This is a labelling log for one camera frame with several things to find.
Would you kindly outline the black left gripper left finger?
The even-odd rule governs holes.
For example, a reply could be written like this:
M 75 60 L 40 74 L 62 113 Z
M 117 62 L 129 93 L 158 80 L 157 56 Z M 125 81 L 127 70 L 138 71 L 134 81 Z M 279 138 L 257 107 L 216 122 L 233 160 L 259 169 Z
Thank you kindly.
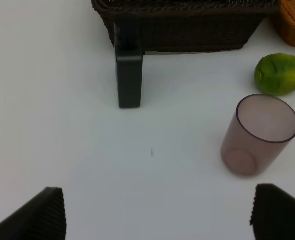
M 64 240 L 67 219 L 63 189 L 46 187 L 0 223 L 0 240 Z

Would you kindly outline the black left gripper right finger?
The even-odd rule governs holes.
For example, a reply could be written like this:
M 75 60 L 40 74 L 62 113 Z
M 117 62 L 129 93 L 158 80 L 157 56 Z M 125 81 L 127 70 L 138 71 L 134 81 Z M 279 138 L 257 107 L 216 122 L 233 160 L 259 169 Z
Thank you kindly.
M 295 240 L 295 198 L 274 184 L 259 184 L 250 225 L 256 240 Z

